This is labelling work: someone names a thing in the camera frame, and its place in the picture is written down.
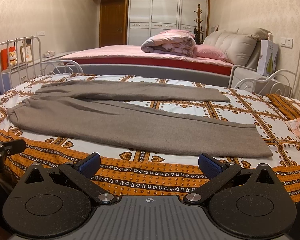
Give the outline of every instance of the pink pillow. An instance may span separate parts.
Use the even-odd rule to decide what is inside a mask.
[[[229,59],[227,59],[226,55],[220,49],[205,44],[195,46],[194,57],[204,57],[229,62]]]
[[[187,33],[187,34],[190,34],[193,38],[195,37],[195,35],[193,34],[193,32],[190,32],[190,31],[186,31],[186,30],[167,30],[167,31],[164,31],[164,32],[161,32],[160,34],[162,33],[172,33],[172,32],[180,32],[180,33]]]

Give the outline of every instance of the white box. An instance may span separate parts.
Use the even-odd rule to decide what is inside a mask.
[[[257,73],[263,76],[271,76],[276,69],[279,46],[268,40],[261,41],[261,51],[257,67]]]

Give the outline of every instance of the picture frame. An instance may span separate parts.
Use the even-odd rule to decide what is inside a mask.
[[[23,63],[25,63],[25,57],[27,58],[27,63],[33,62],[32,58],[32,46],[26,45],[20,47],[20,53],[21,53],[21,60]]]
[[[219,29],[219,25],[212,26],[211,33],[216,32]]]
[[[32,40],[31,40],[31,38],[30,38],[30,39],[26,39],[25,43],[26,43],[27,45],[32,45]]]

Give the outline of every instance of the pink bedsheet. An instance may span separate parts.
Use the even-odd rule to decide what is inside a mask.
[[[77,59],[94,59],[94,58],[120,58],[120,57],[133,57],[133,58],[157,58],[157,59],[172,59],[183,60],[187,62],[196,62],[211,64],[224,67],[232,67],[233,64],[222,60],[202,57],[184,57],[170,54],[157,54],[145,53],[141,50],[140,46],[130,45],[114,45],[106,46],[96,49],[87,49],[78,51],[66,56],[61,57],[61,60],[77,60]]]

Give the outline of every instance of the tufted headboard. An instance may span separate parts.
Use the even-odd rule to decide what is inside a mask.
[[[262,28],[223,29],[208,35],[203,43],[223,51],[234,65],[257,69],[260,41],[266,40],[268,33]]]

